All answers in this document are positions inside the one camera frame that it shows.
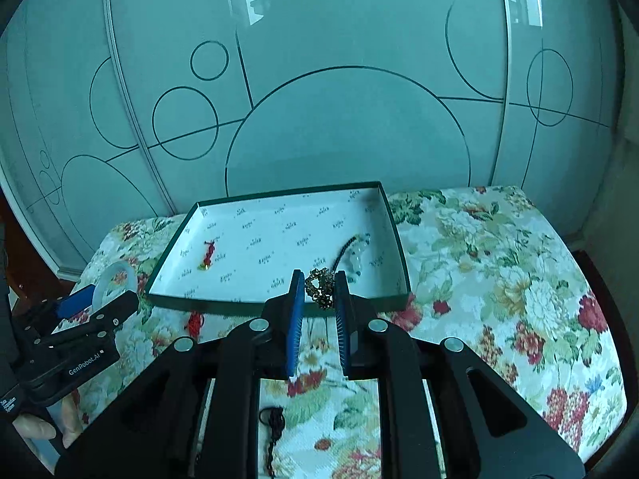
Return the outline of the person's left hand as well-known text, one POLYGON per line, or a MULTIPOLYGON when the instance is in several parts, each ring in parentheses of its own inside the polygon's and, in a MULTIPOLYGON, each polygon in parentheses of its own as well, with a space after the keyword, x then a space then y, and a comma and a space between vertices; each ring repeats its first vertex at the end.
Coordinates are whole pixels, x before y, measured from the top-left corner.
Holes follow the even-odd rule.
MULTIPOLYGON (((77 404, 72 395, 61 400, 63 446, 69 447, 82 433, 82 423, 77 404)), ((20 415, 13 426, 23 439, 51 440, 56 437, 56 428, 32 414, 20 415)))

